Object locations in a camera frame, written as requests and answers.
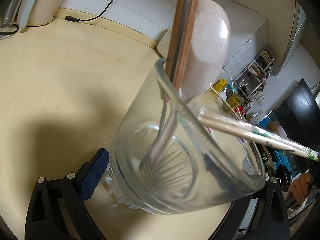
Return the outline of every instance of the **brown stick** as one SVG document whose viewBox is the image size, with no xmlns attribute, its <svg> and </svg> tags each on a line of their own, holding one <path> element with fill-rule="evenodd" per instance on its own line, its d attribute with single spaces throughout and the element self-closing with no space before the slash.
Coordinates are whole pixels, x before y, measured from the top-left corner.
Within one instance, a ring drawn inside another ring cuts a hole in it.
<svg viewBox="0 0 320 240">
<path fill-rule="evenodd" d="M 165 72 L 178 90 L 181 86 L 191 46 L 199 0 L 178 0 Z"/>
</svg>

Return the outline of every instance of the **cable connector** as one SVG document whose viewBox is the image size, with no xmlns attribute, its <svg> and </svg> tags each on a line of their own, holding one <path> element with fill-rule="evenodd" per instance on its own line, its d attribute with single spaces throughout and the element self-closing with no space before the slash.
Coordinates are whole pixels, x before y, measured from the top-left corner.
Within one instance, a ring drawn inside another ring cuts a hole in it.
<svg viewBox="0 0 320 240">
<path fill-rule="evenodd" d="M 80 21 L 80 19 L 72 17 L 72 16 L 66 16 L 65 20 L 70 21 L 70 22 L 79 22 Z"/>
</svg>

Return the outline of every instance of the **metal rack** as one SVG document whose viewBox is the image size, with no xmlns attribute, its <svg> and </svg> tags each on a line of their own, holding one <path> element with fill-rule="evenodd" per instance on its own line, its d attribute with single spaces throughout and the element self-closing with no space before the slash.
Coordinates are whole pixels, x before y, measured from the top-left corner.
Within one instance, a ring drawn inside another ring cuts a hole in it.
<svg viewBox="0 0 320 240">
<path fill-rule="evenodd" d="M 243 108 L 263 91 L 266 79 L 270 76 L 274 56 L 268 48 L 263 51 L 233 81 L 237 91 L 244 96 Z"/>
</svg>

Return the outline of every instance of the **countertop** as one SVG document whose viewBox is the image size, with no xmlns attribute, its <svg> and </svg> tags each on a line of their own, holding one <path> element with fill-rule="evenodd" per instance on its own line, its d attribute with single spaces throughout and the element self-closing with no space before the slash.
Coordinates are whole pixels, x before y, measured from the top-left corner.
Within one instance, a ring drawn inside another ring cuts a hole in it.
<svg viewBox="0 0 320 240">
<path fill-rule="evenodd" d="M 108 149 L 158 58 L 119 33 L 58 18 L 0 41 L 0 214 L 18 239 L 37 178 L 63 178 Z M 108 240 L 208 239 L 230 206 L 154 215 L 107 189 L 101 181 L 85 206 Z"/>
</svg>

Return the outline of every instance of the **blue gripper pad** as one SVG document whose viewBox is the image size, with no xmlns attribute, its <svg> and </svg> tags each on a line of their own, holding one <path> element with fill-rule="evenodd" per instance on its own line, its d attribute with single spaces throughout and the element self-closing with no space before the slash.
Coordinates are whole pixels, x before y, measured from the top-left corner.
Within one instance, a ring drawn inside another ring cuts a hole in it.
<svg viewBox="0 0 320 240">
<path fill-rule="evenodd" d="M 80 201 L 92 197 L 103 173 L 109 163 L 109 153 L 106 149 L 100 148 L 99 151 L 88 163 L 84 163 L 77 172 L 76 187 Z"/>
</svg>

